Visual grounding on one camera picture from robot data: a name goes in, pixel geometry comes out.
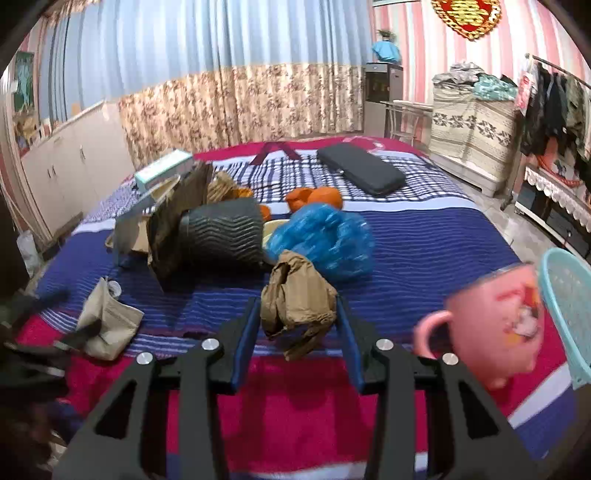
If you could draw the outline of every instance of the white lace cloth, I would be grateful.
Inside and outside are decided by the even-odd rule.
[[[561,185],[557,180],[551,180],[543,172],[525,168],[525,179],[539,191],[558,203],[575,220],[578,220],[588,232],[591,232],[590,207],[579,200],[566,185]]]

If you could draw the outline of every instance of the curtain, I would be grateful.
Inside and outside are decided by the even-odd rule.
[[[168,147],[360,130],[369,12],[358,0],[102,0],[64,11],[44,53],[42,117],[118,100],[140,167]]]

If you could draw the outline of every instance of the tiled floor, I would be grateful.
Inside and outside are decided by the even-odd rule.
[[[503,198],[500,196],[485,197],[476,187],[455,177],[453,180],[480,207],[522,261],[531,261],[537,265],[546,250],[556,246],[550,236],[534,222],[515,213],[513,205],[501,212]]]

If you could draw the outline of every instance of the pink cup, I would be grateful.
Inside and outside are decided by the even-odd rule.
[[[454,352],[491,390],[534,369],[544,336],[544,310],[533,265],[515,265],[481,278],[449,297],[446,309],[415,327],[417,355],[435,358],[429,337],[448,323]]]

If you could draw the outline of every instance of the white cabinet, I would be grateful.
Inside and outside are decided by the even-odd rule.
[[[135,171],[117,106],[105,102],[62,125],[22,158],[22,166],[52,235]]]

